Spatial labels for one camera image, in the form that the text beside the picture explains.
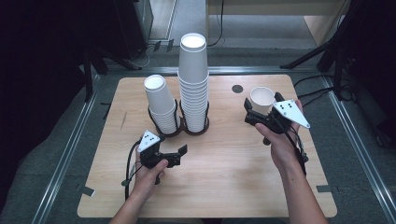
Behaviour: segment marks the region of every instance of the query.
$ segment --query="black circular hole cover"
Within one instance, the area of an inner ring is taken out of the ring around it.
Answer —
[[[240,85],[233,86],[233,92],[235,92],[235,93],[241,93],[243,90],[244,90],[244,88]]]

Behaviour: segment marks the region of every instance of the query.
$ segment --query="tall stack of cups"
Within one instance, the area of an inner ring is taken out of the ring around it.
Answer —
[[[181,37],[177,76],[187,129],[198,133],[206,126],[209,96],[206,40],[202,35],[191,33]]]
[[[172,93],[160,75],[152,75],[145,79],[148,110],[155,124],[162,133],[174,133],[180,126],[180,116],[177,114]]]

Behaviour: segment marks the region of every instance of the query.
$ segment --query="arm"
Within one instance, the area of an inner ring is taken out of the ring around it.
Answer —
[[[301,102],[296,101],[296,104],[302,110]],[[297,123],[292,123],[291,126],[298,132]],[[273,133],[260,123],[257,123],[255,127],[259,133],[271,141],[271,156],[282,179],[290,223],[328,223],[286,135]],[[295,137],[294,132],[289,132],[289,135],[291,138]]]
[[[136,160],[137,158],[140,158],[140,155],[136,152]],[[136,172],[134,189],[110,223],[136,223],[143,205],[154,193],[156,176],[163,177],[165,175],[163,170],[167,165],[168,161],[162,160],[151,170],[142,167]]]

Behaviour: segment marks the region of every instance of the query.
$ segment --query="person's left hand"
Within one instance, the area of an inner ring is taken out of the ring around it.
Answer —
[[[136,151],[136,167],[139,169],[142,165],[140,162],[140,153]],[[147,167],[141,167],[135,174],[134,189],[131,192],[136,197],[141,198],[144,202],[152,196],[155,190],[155,180],[157,175],[159,178],[165,176],[164,169],[168,165],[168,160],[160,161],[154,168],[148,169]]]

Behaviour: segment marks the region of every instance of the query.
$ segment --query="tabletop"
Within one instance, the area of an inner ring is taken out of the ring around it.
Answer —
[[[148,114],[144,80],[120,80],[86,183],[95,193],[91,197],[82,194],[80,217],[113,217],[124,203],[121,181],[129,151],[145,130],[156,133]],[[177,77],[165,80],[179,101]],[[233,92],[234,85],[240,85],[243,91]],[[161,143],[163,153],[177,152],[185,144],[188,152],[179,166],[166,170],[141,217],[288,216],[270,147],[262,143],[262,135],[253,126],[244,122],[245,98],[257,86],[278,91],[285,100],[297,98],[287,75],[209,77],[209,128],[201,135],[182,132]],[[328,182],[311,134],[305,128],[300,128],[299,134],[309,157],[306,178],[325,216],[334,217],[337,209],[332,194],[317,190]]]

